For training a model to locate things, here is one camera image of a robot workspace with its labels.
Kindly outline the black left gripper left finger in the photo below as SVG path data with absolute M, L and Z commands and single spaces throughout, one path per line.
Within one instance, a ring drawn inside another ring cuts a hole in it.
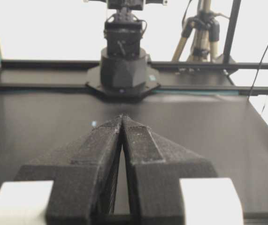
M 89 225 L 109 212 L 122 116 L 22 165 L 0 187 L 0 225 Z

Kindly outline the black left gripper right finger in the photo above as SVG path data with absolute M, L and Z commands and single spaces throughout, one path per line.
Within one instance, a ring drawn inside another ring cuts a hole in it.
M 130 212 L 140 225 L 241 225 L 230 178 L 210 160 L 123 117 Z

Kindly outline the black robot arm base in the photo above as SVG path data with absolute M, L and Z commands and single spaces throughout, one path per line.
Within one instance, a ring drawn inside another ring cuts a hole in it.
M 104 23 L 107 46 L 101 50 L 99 66 L 87 71 L 86 86 L 108 97 L 142 98 L 160 87 L 159 71 L 148 64 L 148 55 L 140 46 L 147 23 L 133 10 L 146 4 L 164 4 L 162 0 L 106 0 L 116 12 Z

